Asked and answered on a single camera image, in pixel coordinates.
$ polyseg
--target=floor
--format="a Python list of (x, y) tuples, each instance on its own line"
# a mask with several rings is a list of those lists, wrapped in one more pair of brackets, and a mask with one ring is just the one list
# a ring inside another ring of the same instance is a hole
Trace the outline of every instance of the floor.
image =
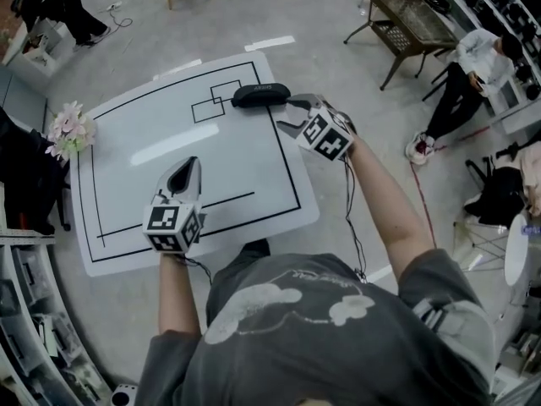
[[(51, 110), (57, 111), (64, 102), (74, 100), (90, 110), (171, 68), (196, 59), (207, 62), (242, 53), (244, 46), (253, 42), (294, 36), (294, 43), (263, 50), (276, 80), (292, 92), (322, 93), (331, 104), (347, 112), (406, 191), (427, 227), (430, 217), (437, 245), (449, 251), (453, 249), (453, 222), (462, 203), (478, 191), (464, 167), (465, 159), (479, 159), (509, 144), (497, 128), (491, 129), (438, 152), (426, 167), (412, 168), (403, 155), (404, 145), (414, 131), (427, 125), (438, 96), (426, 103), (420, 98), (444, 65), (428, 58), (416, 80), (413, 75), (420, 59), (411, 58), (381, 92), (379, 85), (391, 66), (390, 52), (370, 30), (355, 36), (347, 46), (342, 44), (365, 21), (359, 14), (358, 0), (174, 0), (173, 11), (167, 10), (166, 0), (84, 1), (91, 12), (109, 24), (112, 19), (104, 9), (122, 1), (116, 17), (129, 17), (133, 23), (70, 59), (47, 92)], [(486, 116), (480, 112), (442, 144), (450, 144), (486, 124)], [(357, 266), (344, 218), (342, 167), (309, 155), (304, 158), (320, 203), (320, 219), (306, 228), (270, 238), (271, 250), (332, 252)], [(367, 273), (377, 272), (388, 260), (360, 194), (356, 194), (352, 220), (363, 242)], [(224, 249), (201, 261), (216, 272), (238, 251)], [(157, 268), (90, 278), (80, 259), (75, 231), (58, 231), (55, 254), (67, 304), (96, 363), (112, 381), (137, 381), (150, 338), (156, 334)], [(501, 262), (495, 262), (488, 266), (493, 270), (467, 274), (495, 320), (499, 347), (520, 316), (520, 308), (513, 304), (520, 300), (524, 284), (522, 280), (516, 291), (508, 288), (501, 266)], [(190, 276), (202, 314), (209, 285), (200, 271), (191, 271)], [(378, 284), (396, 290), (391, 276)]]

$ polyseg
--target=person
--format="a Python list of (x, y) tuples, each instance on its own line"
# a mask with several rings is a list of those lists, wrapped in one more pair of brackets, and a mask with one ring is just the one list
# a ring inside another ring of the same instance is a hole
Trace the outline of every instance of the person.
[(14, 0), (11, 9), (26, 24), (30, 38), (38, 19), (49, 18), (66, 24), (75, 39), (75, 48), (93, 47), (111, 32), (111, 27), (90, 15), (81, 0)]
[(348, 155), (398, 296), (334, 255), (257, 241), (215, 275), (201, 336), (188, 268), (162, 255), (136, 406), (490, 404), (491, 320), (368, 145), (354, 135)]
[(414, 164), (425, 164), (434, 155), (436, 140), (470, 120), (483, 99), (496, 94), (513, 74), (513, 62), (521, 56), (522, 45), (511, 33), (498, 37), (478, 29), (464, 36), (451, 55), (445, 92), (429, 127), (415, 134), (406, 146), (406, 157)]

